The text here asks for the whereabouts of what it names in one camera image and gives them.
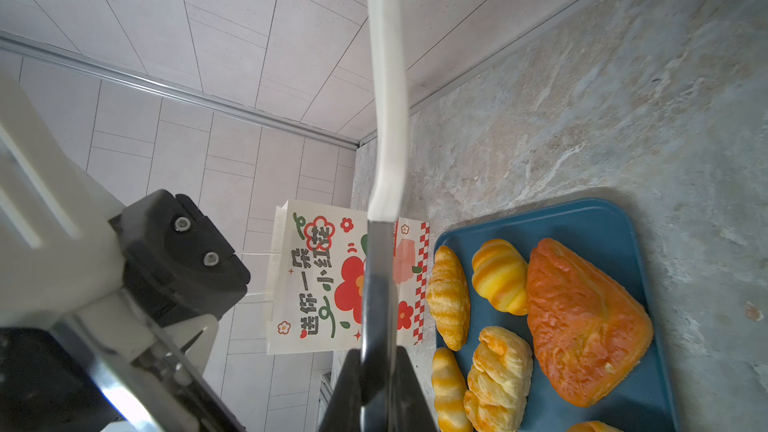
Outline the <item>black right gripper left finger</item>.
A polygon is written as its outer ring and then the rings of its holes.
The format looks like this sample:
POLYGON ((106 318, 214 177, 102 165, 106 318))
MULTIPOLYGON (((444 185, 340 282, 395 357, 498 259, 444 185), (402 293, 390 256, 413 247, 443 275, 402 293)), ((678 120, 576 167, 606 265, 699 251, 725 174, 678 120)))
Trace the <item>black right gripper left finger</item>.
POLYGON ((348 352, 323 420, 320 432, 360 432, 360 351, 348 352))

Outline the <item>floral paper bag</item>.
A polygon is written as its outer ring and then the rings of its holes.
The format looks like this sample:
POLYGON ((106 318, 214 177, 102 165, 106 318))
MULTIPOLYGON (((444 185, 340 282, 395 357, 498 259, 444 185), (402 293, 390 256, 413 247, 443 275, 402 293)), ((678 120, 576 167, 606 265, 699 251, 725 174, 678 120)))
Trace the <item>floral paper bag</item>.
MULTIPOLYGON (((401 218, 394 234, 397 342, 424 337, 430 226, 401 218)), ((357 348, 368 258, 365 212, 291 199, 275 211, 267 284, 270 355, 357 348)))

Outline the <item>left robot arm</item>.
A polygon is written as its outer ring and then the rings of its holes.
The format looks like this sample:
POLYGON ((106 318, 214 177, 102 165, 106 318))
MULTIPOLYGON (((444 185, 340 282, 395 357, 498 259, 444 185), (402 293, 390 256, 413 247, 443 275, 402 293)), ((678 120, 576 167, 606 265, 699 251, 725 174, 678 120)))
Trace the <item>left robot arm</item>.
POLYGON ((122 204, 2 75, 3 430, 240 430, 202 373, 249 281, 188 196, 122 204))

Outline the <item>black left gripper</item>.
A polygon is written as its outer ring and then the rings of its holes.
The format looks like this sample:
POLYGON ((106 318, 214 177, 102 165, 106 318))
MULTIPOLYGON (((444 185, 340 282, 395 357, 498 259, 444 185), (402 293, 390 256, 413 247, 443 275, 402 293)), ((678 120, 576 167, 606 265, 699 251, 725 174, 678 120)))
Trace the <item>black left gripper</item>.
POLYGON ((123 284, 159 326, 221 319, 251 274, 192 199, 157 190, 109 220, 125 258, 123 284))

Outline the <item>steel tongs cream tips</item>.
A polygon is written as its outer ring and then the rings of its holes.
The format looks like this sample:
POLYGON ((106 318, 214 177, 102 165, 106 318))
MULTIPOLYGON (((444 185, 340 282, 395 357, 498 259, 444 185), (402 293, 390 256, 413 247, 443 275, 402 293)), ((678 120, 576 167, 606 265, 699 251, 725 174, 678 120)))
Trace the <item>steel tongs cream tips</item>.
POLYGON ((397 300, 394 232, 408 167, 409 135, 401 0, 367 0, 377 118, 377 163, 368 204, 368 259, 360 352, 360 429, 392 431, 397 300))

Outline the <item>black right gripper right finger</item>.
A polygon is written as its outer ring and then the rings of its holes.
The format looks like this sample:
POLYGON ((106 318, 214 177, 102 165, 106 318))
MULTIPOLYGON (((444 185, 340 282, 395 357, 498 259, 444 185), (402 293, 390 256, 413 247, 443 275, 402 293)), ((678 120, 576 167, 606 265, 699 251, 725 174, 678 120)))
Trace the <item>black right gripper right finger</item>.
POLYGON ((394 371, 394 430, 436 432, 437 427, 419 385, 407 350, 397 347, 394 371))

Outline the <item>braided yellow pastry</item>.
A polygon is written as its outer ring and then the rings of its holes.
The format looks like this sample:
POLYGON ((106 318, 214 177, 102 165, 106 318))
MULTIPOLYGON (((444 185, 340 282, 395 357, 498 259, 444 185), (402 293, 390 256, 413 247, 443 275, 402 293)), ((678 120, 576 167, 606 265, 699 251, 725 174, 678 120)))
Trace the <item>braided yellow pastry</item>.
POLYGON ((477 431, 517 431, 523 422, 533 372, 527 341, 499 327, 479 334, 463 406, 477 431))

